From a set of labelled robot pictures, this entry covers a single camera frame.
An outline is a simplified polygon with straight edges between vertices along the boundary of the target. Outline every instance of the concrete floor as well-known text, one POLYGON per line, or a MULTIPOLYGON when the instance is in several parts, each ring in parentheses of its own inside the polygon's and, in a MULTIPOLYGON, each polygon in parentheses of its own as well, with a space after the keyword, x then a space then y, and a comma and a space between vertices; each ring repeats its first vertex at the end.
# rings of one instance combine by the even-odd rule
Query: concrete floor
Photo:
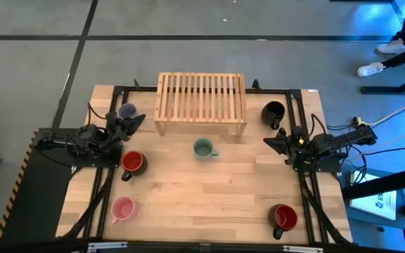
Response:
MULTIPOLYGON (((0 34, 80 34, 91 0, 0 0, 0 34)), ((404 11, 405 2, 398 1, 404 11)), ((90 34, 393 35, 401 24, 390 4, 329 0, 105 0, 90 34)), ((62 127, 85 118, 95 84, 155 86, 158 72, 241 72, 247 85, 318 89, 326 120, 373 121, 405 96, 364 96, 363 85, 399 86, 405 65, 365 79, 360 65, 389 56, 378 42, 347 41, 88 41, 62 127)), ((70 69, 76 41, 0 41, 0 220, 32 132, 47 127, 70 69)), ((376 128, 378 143, 405 133, 405 112, 376 128)), ((388 148, 405 146, 405 139, 388 148)), ((405 151, 369 157, 370 168, 405 170, 405 151)), ((350 221, 361 245, 405 249, 402 232, 350 221)))

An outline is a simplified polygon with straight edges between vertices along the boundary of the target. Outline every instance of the dark red mug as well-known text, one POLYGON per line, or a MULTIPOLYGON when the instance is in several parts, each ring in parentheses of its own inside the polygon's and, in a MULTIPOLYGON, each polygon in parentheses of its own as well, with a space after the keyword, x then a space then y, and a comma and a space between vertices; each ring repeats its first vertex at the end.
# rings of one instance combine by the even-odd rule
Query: dark red mug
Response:
POLYGON ((123 175, 121 179, 128 181, 132 176, 140 176, 145 173, 148 166, 146 157, 137 151, 129 151, 123 156, 123 175))
POLYGON ((273 237, 281 239, 284 231, 290 231, 298 222, 295 210, 284 204, 274 205, 268 211, 268 222, 273 227, 273 237))

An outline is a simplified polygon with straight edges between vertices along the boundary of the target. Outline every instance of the shoe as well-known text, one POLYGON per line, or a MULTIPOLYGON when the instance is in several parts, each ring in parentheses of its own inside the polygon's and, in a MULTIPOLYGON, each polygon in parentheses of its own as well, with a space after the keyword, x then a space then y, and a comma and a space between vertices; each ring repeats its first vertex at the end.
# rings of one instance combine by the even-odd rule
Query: shoe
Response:
POLYGON ((379 45, 376 50, 381 53, 402 53, 405 51, 405 45, 402 39, 398 39, 388 44, 379 45))
POLYGON ((367 66, 362 66, 357 70, 357 75, 359 77, 367 77, 372 74, 379 73, 385 69, 382 63, 371 63, 367 66))

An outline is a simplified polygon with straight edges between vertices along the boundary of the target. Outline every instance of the pink mug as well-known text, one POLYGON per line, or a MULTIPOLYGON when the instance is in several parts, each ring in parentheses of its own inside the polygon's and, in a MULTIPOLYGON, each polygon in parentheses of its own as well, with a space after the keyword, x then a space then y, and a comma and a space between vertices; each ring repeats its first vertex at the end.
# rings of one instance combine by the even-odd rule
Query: pink mug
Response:
POLYGON ((128 219, 134 213, 136 206, 134 201, 130 197, 117 198, 111 208, 113 220, 112 224, 116 224, 118 221, 128 219))

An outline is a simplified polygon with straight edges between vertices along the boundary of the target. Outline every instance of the wooden tabletop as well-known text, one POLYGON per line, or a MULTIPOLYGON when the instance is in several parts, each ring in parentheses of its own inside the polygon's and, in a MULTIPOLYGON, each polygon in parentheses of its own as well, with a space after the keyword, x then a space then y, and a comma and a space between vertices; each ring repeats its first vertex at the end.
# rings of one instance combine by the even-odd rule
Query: wooden tabletop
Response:
MULTIPOLYGON (((103 115, 110 107, 113 86, 95 86, 91 104, 103 115)), ((237 242, 264 244, 307 244, 297 174, 285 165, 285 155, 278 155, 263 142, 276 131, 260 121, 262 108, 272 100, 286 107, 284 95, 247 94, 247 127, 243 136, 235 136, 234 126, 170 124, 159 136, 153 122, 155 92, 129 92, 133 103, 146 119, 131 140, 128 150, 142 152, 148 159, 147 171, 128 182, 121 180, 123 168, 115 170, 109 210, 103 237, 116 240, 175 242, 237 242), (220 153, 210 161, 199 162, 193 154, 193 143, 208 138, 220 153), (139 210, 133 219, 112 225, 110 206, 121 196, 129 196, 139 210), (280 240, 272 237, 266 213, 274 204, 287 204, 298 214, 297 226, 285 232, 280 240)), ((316 90, 303 90, 302 97, 311 128, 311 113, 324 123, 321 101, 316 90)), ((121 96, 117 108, 121 105, 121 96)), ((297 124, 299 115, 295 111, 297 124)), ((92 117, 101 127, 105 122, 92 117)), ((290 120, 285 114, 281 126, 290 133, 290 120)), ((321 133, 315 126, 315 134, 321 133)), ((86 209, 94 182, 95 169, 79 171, 71 180, 56 234, 66 233, 86 209)), ((334 226, 352 240, 337 179, 329 173, 318 173, 323 209, 334 226)), ((96 234, 99 210, 96 210, 91 235, 96 234)), ((312 210, 315 238, 319 227, 312 210)))

